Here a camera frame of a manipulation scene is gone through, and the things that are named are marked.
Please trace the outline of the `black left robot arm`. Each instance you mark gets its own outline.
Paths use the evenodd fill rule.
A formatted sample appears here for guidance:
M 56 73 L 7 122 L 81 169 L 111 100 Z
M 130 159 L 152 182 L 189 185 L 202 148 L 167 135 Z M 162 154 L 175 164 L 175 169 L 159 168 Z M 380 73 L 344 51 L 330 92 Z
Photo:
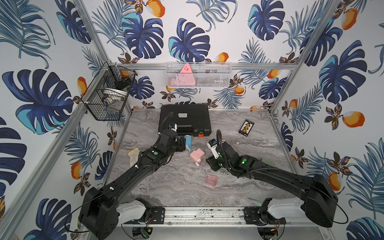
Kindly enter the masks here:
M 99 240 L 106 239 L 119 224 L 118 206 L 122 198 L 135 188 L 147 176 L 166 165 L 176 152 L 186 149 L 186 140 L 177 133 L 177 124 L 170 123 L 159 133 L 155 144 L 140 152 L 134 166 L 110 184 L 100 188 L 91 188 L 84 196 L 79 221 L 86 232 Z

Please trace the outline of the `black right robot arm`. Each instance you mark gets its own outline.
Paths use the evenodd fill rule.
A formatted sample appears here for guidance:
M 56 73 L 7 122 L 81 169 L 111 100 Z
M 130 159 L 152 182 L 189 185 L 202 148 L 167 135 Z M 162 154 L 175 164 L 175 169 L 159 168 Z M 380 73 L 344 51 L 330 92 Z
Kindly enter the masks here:
M 217 131 L 216 138 L 209 140 L 207 146 L 213 154 L 207 159 L 213 171 L 225 169 L 237 178 L 271 184 L 302 201 L 299 208 L 313 223 L 325 228 L 336 223 L 334 217 L 339 207 L 338 197 L 324 176 L 298 175 L 249 155 L 240 156 L 230 144 L 222 140 L 221 131 Z

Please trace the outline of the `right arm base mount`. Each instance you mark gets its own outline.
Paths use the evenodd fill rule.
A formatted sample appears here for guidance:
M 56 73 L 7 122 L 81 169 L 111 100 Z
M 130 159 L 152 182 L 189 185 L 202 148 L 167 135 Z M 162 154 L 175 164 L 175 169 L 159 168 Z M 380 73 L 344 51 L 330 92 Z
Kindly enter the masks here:
M 268 204 L 272 198 L 267 198 L 263 201 L 260 207 L 244 207 L 244 220 L 247 225 L 266 226 L 266 225 L 285 225 L 285 218 L 275 218 L 268 211 Z

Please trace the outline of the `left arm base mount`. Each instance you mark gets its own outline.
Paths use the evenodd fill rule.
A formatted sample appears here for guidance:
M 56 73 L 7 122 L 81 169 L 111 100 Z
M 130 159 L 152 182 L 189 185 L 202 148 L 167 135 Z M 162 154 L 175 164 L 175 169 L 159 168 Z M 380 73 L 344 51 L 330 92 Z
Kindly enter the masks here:
M 142 198 L 121 204 L 118 211 L 121 224 L 162 225 L 165 221 L 166 209 L 152 205 Z

